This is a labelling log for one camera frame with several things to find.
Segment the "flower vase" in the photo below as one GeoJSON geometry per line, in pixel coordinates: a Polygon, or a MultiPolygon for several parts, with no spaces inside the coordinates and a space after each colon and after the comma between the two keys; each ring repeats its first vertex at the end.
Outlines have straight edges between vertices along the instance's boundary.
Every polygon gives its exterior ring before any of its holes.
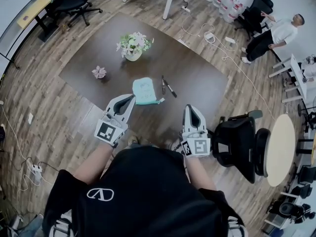
{"type": "Polygon", "coordinates": [[[136,61],[139,59],[139,57],[142,55],[142,51],[134,53],[134,54],[126,54],[125,58],[129,61],[136,61]]]}

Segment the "wooden floor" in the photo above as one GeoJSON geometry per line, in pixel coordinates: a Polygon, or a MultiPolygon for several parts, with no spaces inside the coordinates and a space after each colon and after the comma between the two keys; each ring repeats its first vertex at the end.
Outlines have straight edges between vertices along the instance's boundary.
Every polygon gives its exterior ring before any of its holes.
{"type": "MultiPolygon", "coordinates": [[[[65,25],[69,18],[65,16],[58,22],[60,28],[47,43],[42,43],[37,38],[41,32],[41,28],[37,27],[16,55],[16,63],[21,69],[17,70],[11,66],[5,76],[0,99],[4,100],[4,110],[16,131],[25,157],[32,157],[34,163],[45,161],[58,169],[64,168],[73,172],[98,144],[93,137],[93,131],[102,110],[80,96],[58,75],[84,42],[118,11],[132,15],[175,39],[182,39],[193,51],[229,78],[224,99],[217,116],[208,124],[209,128],[216,127],[220,116],[241,115],[253,109],[261,109],[264,113],[257,123],[257,128],[272,128],[274,121],[251,83],[231,60],[222,60],[222,51],[204,41],[204,32],[212,28],[204,26],[199,36],[190,36],[182,30],[181,24],[188,16],[187,12],[180,9],[184,4],[182,0],[173,0],[167,20],[162,19],[166,0],[127,0],[126,3],[122,0],[91,1],[94,6],[102,8],[103,13],[89,14],[89,27],[85,26],[83,20],[78,19],[73,27],[68,29],[65,25]],[[29,113],[34,115],[31,125],[27,122],[29,113]]],[[[189,9],[192,17],[184,23],[187,31],[195,34],[203,23],[210,22],[216,28],[214,34],[223,42],[225,36],[228,36],[234,38],[239,47],[247,45],[245,32],[236,32],[234,25],[221,19],[216,8],[205,0],[189,0],[189,9]]],[[[298,135],[301,119],[297,115],[296,106],[299,102],[284,106],[281,103],[281,99],[285,97],[282,77],[267,77],[272,72],[272,65],[277,62],[274,55],[269,52],[251,65],[246,65],[240,60],[242,53],[239,49],[228,54],[253,80],[275,118],[288,112],[298,135]]],[[[30,175],[30,172],[25,165],[20,172],[13,168],[10,160],[20,167],[23,159],[2,111],[0,120],[7,131],[3,147],[10,152],[2,153],[0,157],[0,184],[19,212],[43,213],[52,186],[42,181],[41,185],[36,187],[27,179],[29,189],[18,192],[19,189],[27,188],[23,174],[30,175]]],[[[256,184],[251,185],[234,167],[220,166],[213,156],[204,158],[203,164],[217,188],[224,191],[230,205],[243,218],[250,236],[259,236],[266,208],[283,186],[271,188],[263,178],[258,178],[256,184]]],[[[44,178],[48,182],[54,182],[57,172],[44,164],[42,167],[44,178]]]]}

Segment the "white shirt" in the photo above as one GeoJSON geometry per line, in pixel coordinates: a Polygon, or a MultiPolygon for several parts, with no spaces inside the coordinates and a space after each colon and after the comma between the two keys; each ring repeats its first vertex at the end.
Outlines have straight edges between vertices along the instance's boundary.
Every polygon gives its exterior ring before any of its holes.
{"type": "Polygon", "coordinates": [[[303,72],[303,75],[307,79],[311,79],[311,78],[316,77],[316,63],[314,63],[314,64],[302,63],[302,70],[305,70],[303,72]]]}
{"type": "Polygon", "coordinates": [[[289,44],[297,35],[297,28],[291,24],[289,19],[281,19],[271,27],[271,34],[274,44],[279,44],[283,40],[289,44]]]}

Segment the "pink flower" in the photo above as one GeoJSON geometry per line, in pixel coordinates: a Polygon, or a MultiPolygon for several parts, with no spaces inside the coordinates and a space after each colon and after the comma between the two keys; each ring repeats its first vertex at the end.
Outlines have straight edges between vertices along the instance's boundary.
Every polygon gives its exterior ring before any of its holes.
{"type": "Polygon", "coordinates": [[[92,70],[92,73],[95,78],[99,79],[99,78],[103,78],[107,72],[105,71],[104,68],[100,68],[99,66],[97,66],[95,70],[92,70]]]}

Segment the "marker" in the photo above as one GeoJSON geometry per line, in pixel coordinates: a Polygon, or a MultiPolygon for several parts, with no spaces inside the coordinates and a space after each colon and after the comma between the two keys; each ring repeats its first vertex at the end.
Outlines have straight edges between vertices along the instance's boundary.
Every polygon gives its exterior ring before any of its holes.
{"type": "Polygon", "coordinates": [[[164,83],[167,85],[167,87],[170,89],[172,95],[173,95],[174,97],[177,97],[176,92],[174,92],[174,91],[172,90],[172,88],[170,87],[170,85],[168,84],[168,82],[167,82],[165,79],[163,79],[163,80],[164,80],[164,83]]]}
{"type": "Polygon", "coordinates": [[[163,79],[163,75],[162,75],[162,94],[164,95],[166,93],[166,89],[164,87],[164,79],[163,79]]]}

